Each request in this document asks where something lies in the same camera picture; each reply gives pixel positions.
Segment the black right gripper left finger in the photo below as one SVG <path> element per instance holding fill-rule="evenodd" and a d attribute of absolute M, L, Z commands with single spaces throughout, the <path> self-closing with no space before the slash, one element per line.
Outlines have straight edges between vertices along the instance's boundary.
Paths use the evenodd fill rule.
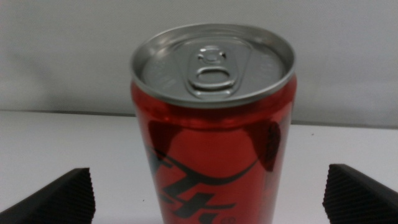
<path fill-rule="evenodd" d="M 91 223 L 95 196 L 89 168 L 76 168 L 1 212 L 1 223 Z"/>

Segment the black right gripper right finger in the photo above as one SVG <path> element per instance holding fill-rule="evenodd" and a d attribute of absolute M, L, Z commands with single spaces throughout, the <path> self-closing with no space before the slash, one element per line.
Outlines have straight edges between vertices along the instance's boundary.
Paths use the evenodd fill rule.
<path fill-rule="evenodd" d="M 397 224 L 397 192 L 346 164 L 329 165 L 322 205 L 331 224 Z"/>

